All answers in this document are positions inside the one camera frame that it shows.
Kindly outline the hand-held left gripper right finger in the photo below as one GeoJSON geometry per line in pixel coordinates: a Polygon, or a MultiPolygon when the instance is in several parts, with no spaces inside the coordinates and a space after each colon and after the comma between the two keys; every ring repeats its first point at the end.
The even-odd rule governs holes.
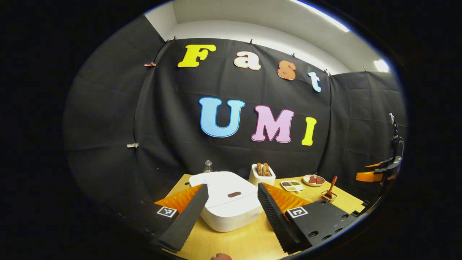
{"type": "Polygon", "coordinates": [[[275,186],[259,183],[258,199],[283,249],[288,254],[322,243],[359,216],[327,201],[308,202],[275,186]]]}

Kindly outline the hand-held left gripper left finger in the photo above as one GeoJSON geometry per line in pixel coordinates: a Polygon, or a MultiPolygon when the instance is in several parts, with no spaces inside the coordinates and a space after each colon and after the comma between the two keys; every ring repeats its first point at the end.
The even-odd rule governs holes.
{"type": "Polygon", "coordinates": [[[150,246],[178,253],[208,199],[208,185],[200,184],[152,204],[139,203],[123,214],[123,220],[150,246]]]}

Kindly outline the white rice cooker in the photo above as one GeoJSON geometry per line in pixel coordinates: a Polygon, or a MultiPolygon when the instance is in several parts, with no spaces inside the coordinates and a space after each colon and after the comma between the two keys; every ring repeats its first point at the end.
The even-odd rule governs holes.
{"type": "Polygon", "coordinates": [[[204,184],[209,198],[201,218],[218,232],[230,232],[254,222],[263,211],[257,186],[235,173],[199,173],[189,178],[191,187],[204,184]]]}

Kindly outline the white divided bean dish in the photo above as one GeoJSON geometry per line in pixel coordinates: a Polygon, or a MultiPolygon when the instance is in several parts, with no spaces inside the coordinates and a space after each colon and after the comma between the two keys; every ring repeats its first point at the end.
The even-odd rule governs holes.
{"type": "Polygon", "coordinates": [[[303,191],[305,189],[305,186],[296,180],[281,181],[280,185],[285,191],[288,192],[298,193],[299,191],[303,191]]]}

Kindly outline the white toaster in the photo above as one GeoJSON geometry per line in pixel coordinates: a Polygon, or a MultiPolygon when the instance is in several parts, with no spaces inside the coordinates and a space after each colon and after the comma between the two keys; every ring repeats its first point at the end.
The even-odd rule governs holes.
{"type": "Polygon", "coordinates": [[[262,176],[258,176],[257,171],[256,171],[256,164],[253,164],[251,166],[248,181],[251,184],[255,185],[255,186],[258,186],[258,184],[262,183],[262,182],[266,183],[266,184],[269,184],[269,185],[273,185],[274,182],[275,182],[276,176],[275,176],[275,173],[274,173],[274,171],[272,170],[272,168],[270,166],[269,166],[269,169],[270,169],[270,173],[271,173],[270,177],[266,177],[266,176],[264,176],[264,174],[262,174],[262,176]]]}

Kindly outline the round white plate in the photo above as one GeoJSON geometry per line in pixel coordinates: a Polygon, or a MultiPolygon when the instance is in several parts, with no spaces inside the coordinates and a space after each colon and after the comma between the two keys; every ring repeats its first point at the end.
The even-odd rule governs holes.
{"type": "Polygon", "coordinates": [[[313,175],[313,176],[316,176],[316,177],[318,176],[318,175],[316,175],[316,174],[305,175],[305,176],[302,178],[302,181],[303,181],[305,184],[307,184],[308,186],[312,186],[312,187],[320,187],[320,186],[322,186],[322,185],[324,184],[324,183],[323,183],[322,185],[310,184],[308,181],[309,181],[310,176],[312,176],[312,175],[313,175]]]}

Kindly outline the short ceiling light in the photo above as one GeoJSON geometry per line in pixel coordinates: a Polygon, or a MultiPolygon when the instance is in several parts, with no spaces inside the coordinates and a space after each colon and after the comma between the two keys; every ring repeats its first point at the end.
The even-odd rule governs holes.
{"type": "Polygon", "coordinates": [[[378,60],[374,60],[373,63],[378,72],[389,73],[391,70],[386,59],[381,58],[378,60]]]}

